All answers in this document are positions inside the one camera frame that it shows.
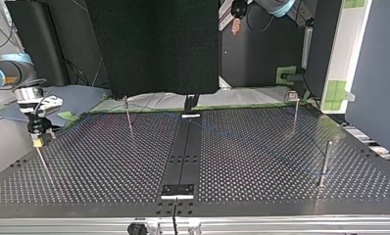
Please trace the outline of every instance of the black panel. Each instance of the black panel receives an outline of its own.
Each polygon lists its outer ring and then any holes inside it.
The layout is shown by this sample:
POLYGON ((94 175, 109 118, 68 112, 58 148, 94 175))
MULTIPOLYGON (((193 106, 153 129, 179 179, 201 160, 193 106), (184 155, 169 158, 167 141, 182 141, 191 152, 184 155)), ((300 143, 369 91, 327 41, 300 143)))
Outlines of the black panel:
POLYGON ((45 86, 68 85, 68 74, 48 5, 38 2, 6 2, 25 51, 32 57, 45 86))
POLYGON ((218 90, 218 1, 86 2, 116 97, 218 90))
POLYGON ((390 150, 390 0, 372 1, 346 120, 390 150))
POLYGON ((231 23, 222 31, 222 77, 233 87, 275 85, 279 67, 301 66, 304 31, 287 17, 271 19, 266 10, 253 3, 242 21, 241 32, 234 36, 231 23))
POLYGON ((319 97, 323 94, 341 6, 342 0, 318 1, 317 3, 306 76, 312 92, 319 97))
MULTIPOLYGON (((41 0, 49 4, 52 20, 60 39, 64 57, 79 67, 85 74, 88 83, 94 86, 109 87, 104 63, 98 72, 101 54, 94 34, 94 28, 88 15, 85 0, 61 1, 41 0)), ((72 83, 75 73, 69 70, 72 83)))

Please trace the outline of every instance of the metal plate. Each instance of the metal plate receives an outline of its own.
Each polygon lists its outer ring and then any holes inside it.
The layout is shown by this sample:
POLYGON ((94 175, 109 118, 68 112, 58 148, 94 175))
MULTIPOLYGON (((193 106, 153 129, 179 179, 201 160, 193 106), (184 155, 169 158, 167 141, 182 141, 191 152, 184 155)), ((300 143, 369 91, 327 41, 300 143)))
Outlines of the metal plate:
MULTIPOLYGON (((300 109, 296 126, 293 108, 211 111, 202 117, 191 216, 390 213, 390 164, 328 117, 307 108, 300 109), (329 140, 326 184, 318 188, 329 140)), ((184 171, 185 178, 190 175, 184 171)))
POLYGON ((7 169, 0 217, 154 216, 180 121, 141 114, 131 123, 125 114, 88 116, 42 150, 49 172, 35 154, 7 169))

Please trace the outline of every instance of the wire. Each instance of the wire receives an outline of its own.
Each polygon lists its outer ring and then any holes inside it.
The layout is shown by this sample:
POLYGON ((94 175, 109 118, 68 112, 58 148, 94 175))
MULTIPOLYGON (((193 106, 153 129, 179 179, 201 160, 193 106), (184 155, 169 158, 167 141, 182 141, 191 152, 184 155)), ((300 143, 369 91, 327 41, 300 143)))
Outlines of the wire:
POLYGON ((299 16, 299 10, 300 10, 300 5, 302 5, 303 0, 300 0, 298 9, 296 10, 296 17, 295 17, 295 24, 298 24, 298 16, 299 16))
MULTIPOLYGON (((109 109, 108 111, 113 110, 113 109, 118 108, 118 107, 121 107, 123 105, 124 104, 115 106, 115 107, 109 109)), ((249 136, 245 136, 243 134, 232 132, 232 131, 229 131, 229 130, 220 130, 216 126, 208 125, 206 123, 200 124, 200 123, 192 121, 191 119, 182 118, 180 115, 177 115, 175 113, 166 112, 165 110, 155 109, 155 108, 151 108, 151 107, 147 107, 147 106, 140 106, 140 105, 135 105, 135 104, 129 104, 129 105, 130 106, 134 106, 134 107, 138 107, 138 108, 142 108, 142 111, 144 109, 149 109, 151 111, 157 111, 157 112, 160 112, 161 114, 164 114, 164 115, 166 115, 166 116, 168 116, 170 118, 181 119, 183 121, 187 121, 187 122, 193 123, 193 124, 198 125, 201 128, 203 128, 203 129, 205 129, 205 130, 207 130, 209 132, 214 132, 214 133, 219 134, 219 135, 221 135, 223 137, 226 137, 226 138, 242 140, 242 141, 254 144, 255 146, 257 146, 259 148, 262 148, 262 145, 263 145, 263 143, 261 141, 255 139, 255 138, 251 138, 249 136)), ((309 134, 307 131, 305 131, 305 129, 300 124, 298 126, 299 126, 300 133, 302 133, 306 138, 308 138, 311 142, 313 142, 316 145, 318 151, 320 152, 320 155, 324 158, 324 151, 318 145, 316 139, 312 136, 312 134, 309 134)), ((273 151, 271 149, 267 149, 267 151, 270 152, 275 157, 279 158, 280 160, 282 160, 284 162, 286 161, 276 151, 273 151)), ((305 172, 307 172, 309 174, 314 174, 316 172, 317 176, 319 176, 319 170, 316 170, 316 169, 313 170, 311 167, 309 167, 309 166, 307 166, 305 164, 302 167, 300 167, 299 169, 301 171, 305 171, 305 172)))
POLYGON ((14 31, 11 30, 11 34, 8 36, 8 38, 6 39, 5 42, 3 42, 2 44, 0 44, 0 48, 4 47, 6 44, 8 44, 8 42, 12 39, 13 33, 14 33, 14 31))
POLYGON ((261 32, 261 31, 266 31, 266 30, 268 30, 268 28, 270 27, 272 21, 274 20, 274 16, 271 16, 270 20, 268 21, 268 24, 267 24, 264 28, 255 30, 255 29, 253 29, 253 28, 251 27, 251 25, 250 25, 250 20, 249 20, 249 19, 250 19, 250 11, 251 11, 251 8, 252 8, 251 6, 248 8, 248 10, 247 10, 247 16, 246 16, 246 23, 247 23, 248 28, 250 28, 250 30, 251 30, 251 31, 254 31, 254 32, 261 32))
MULTIPOLYGON (((6 15, 0 11, 0 20, 2 20, 3 24, 6 25, 9 29, 10 32, 12 32, 13 30, 16 30, 15 27, 13 26, 13 24, 11 24, 11 26, 8 26, 8 22, 7 22, 7 18, 6 18, 6 15)), ((3 31, 3 29, 1 28, 0 26, 0 31, 7 37, 7 33, 5 31, 3 31)), ((12 42, 13 45, 15 45, 16 47, 18 47, 20 49, 20 51, 23 51, 24 50, 24 47, 21 43, 21 41, 19 40, 18 38, 18 35, 17 34, 13 34, 13 38, 10 39, 10 41, 12 42)))
POLYGON ((78 7, 80 7, 82 10, 84 10, 85 12, 88 12, 88 9, 86 9, 85 7, 83 7, 81 4, 77 3, 75 0, 71 0, 73 1, 78 7))
POLYGON ((103 58, 101 58, 100 65, 98 66, 98 70, 95 73, 94 80, 92 81, 92 85, 91 85, 92 87, 94 87, 94 85, 95 85, 95 81, 97 80, 98 74, 100 74, 100 69, 101 69, 102 65, 103 65, 103 58))
POLYGON ((309 92, 311 92, 311 95, 314 97, 315 103, 317 103, 317 107, 321 110, 320 104, 315 99, 316 95, 314 92, 312 92, 311 87, 309 86, 308 81, 306 80, 305 76, 301 73, 301 76, 303 77, 303 80, 305 81, 306 86, 308 87, 309 92))
POLYGON ((89 86, 90 84, 89 84, 88 79, 85 76, 84 72, 78 66, 76 66, 73 62, 69 61, 68 59, 64 59, 64 60, 72 68, 73 72, 75 72, 76 77, 79 78, 82 82, 84 82, 85 85, 89 86))
POLYGON ((16 90, 16 89, 21 88, 23 86, 40 85, 40 84, 45 83, 46 81, 47 81, 46 78, 39 78, 39 79, 35 79, 35 80, 28 80, 28 81, 25 81, 25 82, 17 85, 12 90, 16 90))

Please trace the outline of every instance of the white wall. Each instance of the white wall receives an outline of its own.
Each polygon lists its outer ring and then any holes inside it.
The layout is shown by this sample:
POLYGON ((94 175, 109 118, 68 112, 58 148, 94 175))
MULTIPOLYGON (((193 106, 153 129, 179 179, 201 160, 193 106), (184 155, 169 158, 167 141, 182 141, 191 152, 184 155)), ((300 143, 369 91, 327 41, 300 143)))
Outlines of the white wall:
MULTIPOLYGON (((351 91, 371 3, 372 0, 366 0, 364 7, 347 8, 341 11, 326 76, 322 103, 324 103, 327 94, 327 84, 330 80, 346 81, 345 90, 347 92, 351 91)), ((348 101, 343 101, 339 111, 326 110, 324 106, 322 106, 322 111, 325 114, 345 114, 347 106, 348 101)))
MULTIPOLYGON (((7 30, 6 24, 0 19, 0 26, 7 30)), ((0 45, 7 37, 0 31, 0 45)), ((6 53, 18 53, 19 50, 12 43, 6 44, 0 49, 0 56, 6 53)), ((0 91, 0 104, 13 100, 10 91, 0 91)), ((27 154, 32 149, 32 143, 27 134, 26 122, 0 119, 0 171, 8 165, 27 154)))

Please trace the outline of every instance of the black cable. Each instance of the black cable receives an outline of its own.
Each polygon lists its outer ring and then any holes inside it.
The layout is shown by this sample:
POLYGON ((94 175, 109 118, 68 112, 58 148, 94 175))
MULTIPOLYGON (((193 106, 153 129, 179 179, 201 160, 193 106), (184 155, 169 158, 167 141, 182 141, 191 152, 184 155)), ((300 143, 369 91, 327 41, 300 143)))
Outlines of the black cable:
POLYGON ((255 29, 253 29, 253 28, 251 27, 251 25, 250 25, 250 20, 249 20, 249 19, 250 19, 250 11, 251 11, 251 8, 252 8, 252 6, 250 6, 250 7, 248 8, 248 10, 247 10, 247 16, 246 16, 246 23, 247 23, 248 28, 250 28, 250 30, 251 30, 251 31, 254 31, 254 32, 266 31, 266 30, 270 27, 272 21, 274 20, 274 16, 271 16, 270 20, 268 21, 268 24, 267 24, 264 28, 255 30, 255 29))
POLYGON ((11 30, 11 34, 8 36, 8 38, 6 39, 6 41, 3 42, 3 43, 0 45, 0 48, 4 47, 6 44, 8 44, 8 42, 12 39, 13 33, 14 33, 14 31, 11 30))
POLYGON ((295 23, 298 24, 298 16, 299 16, 299 10, 300 10, 300 5, 302 4, 303 0, 300 0, 298 9, 296 11, 296 17, 295 17, 295 23))
POLYGON ((303 77, 303 80, 305 81, 306 87, 308 87, 309 92, 311 92, 311 95, 314 97, 315 103, 317 103, 317 107, 321 110, 320 104, 315 99, 316 95, 314 92, 312 92, 311 87, 309 86, 308 81, 306 80, 305 76, 301 73, 301 76, 303 77))
POLYGON ((78 72, 76 71, 76 69, 73 66, 71 66, 71 64, 67 63, 67 65, 71 68, 73 73, 75 73, 75 82, 73 84, 78 85, 78 82, 79 82, 78 72))
POLYGON ((77 75, 77 77, 82 81, 84 82, 85 85, 89 86, 89 81, 88 81, 88 78, 86 77, 86 75, 84 74, 84 72, 76 65, 74 64, 73 62, 71 62, 70 60, 68 59, 64 59, 67 64, 73 69, 73 72, 75 72, 75 74, 77 75))

